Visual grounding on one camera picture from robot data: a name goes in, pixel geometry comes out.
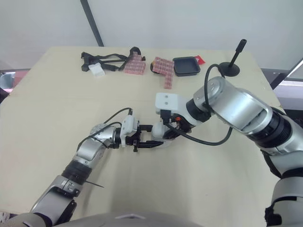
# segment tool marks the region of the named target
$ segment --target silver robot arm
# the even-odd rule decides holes
[[[133,145],[136,148],[166,146],[168,142],[207,121],[216,114],[222,121],[254,141],[264,154],[265,160],[273,174],[281,180],[276,184],[272,204],[266,209],[267,226],[298,227],[303,224],[303,129],[277,109],[250,94],[248,91],[235,88],[221,77],[208,81],[208,101],[205,105],[204,88],[195,92],[190,100],[175,94],[158,93],[156,112],[162,121],[153,127],[139,125],[130,117],[123,122],[122,129],[108,127],[99,134],[89,137],[78,148],[76,155],[44,194],[39,198],[31,213],[16,216],[8,225],[19,227],[46,227],[58,225],[70,219],[75,209],[74,197],[78,196],[82,185],[91,170],[102,157],[106,148],[118,148]],[[98,125],[91,134],[103,128]],[[151,131],[154,140],[140,142],[140,131]],[[130,215],[131,222],[147,226],[148,218]],[[106,224],[127,226],[128,220],[110,215],[79,219],[62,226],[100,226]],[[169,221],[155,226],[177,226]]]
[[[78,146],[72,161],[57,176],[32,207],[30,213],[18,215],[6,225],[15,227],[50,227],[70,220],[77,197],[91,171],[102,158],[106,148],[116,143],[114,126],[99,124]]]
[[[190,132],[191,128],[208,119],[205,113],[209,111],[216,114],[254,141],[263,152],[271,172],[281,178],[275,186],[272,205],[266,209],[267,226],[302,226],[303,129],[283,112],[271,108],[250,92],[235,88],[222,77],[208,81],[208,99],[211,110],[205,106],[204,87],[187,102],[175,94],[158,93],[156,109],[163,120],[162,139],[166,140],[166,136],[176,130]],[[170,129],[173,123],[176,130]]]

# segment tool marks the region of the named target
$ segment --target small black bowl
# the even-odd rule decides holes
[[[193,76],[200,72],[200,66],[195,57],[174,58],[175,73],[178,77]]]

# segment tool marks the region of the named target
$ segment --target pink textured block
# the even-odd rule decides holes
[[[174,62],[163,58],[156,57],[152,71],[165,76],[164,88],[171,89],[172,78],[174,76]]]
[[[145,70],[145,62],[141,60],[141,55],[133,53],[132,58],[125,65],[123,72],[129,74],[143,75]]]

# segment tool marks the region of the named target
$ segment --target wooden table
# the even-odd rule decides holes
[[[232,52],[141,49],[144,75],[106,71],[95,78],[81,71],[82,51],[93,55],[129,54],[129,48],[53,47],[31,69],[0,107],[0,210],[27,212],[52,180],[62,173],[79,141],[115,111],[130,106],[142,124],[159,120],[157,92],[188,99],[204,81],[209,65],[229,61]],[[197,76],[174,77],[165,90],[164,77],[149,70],[156,57],[200,55],[206,64]],[[267,104],[280,103],[248,52],[237,59],[241,72],[227,78]],[[217,70],[211,77],[218,76]],[[122,120],[120,114],[116,120]],[[213,116],[193,129],[192,136],[218,141],[228,130]],[[158,211],[175,214],[204,226],[265,226],[277,178],[255,144],[237,132],[223,145],[210,147],[183,137],[168,148],[111,149],[76,199],[73,219],[110,211]]]

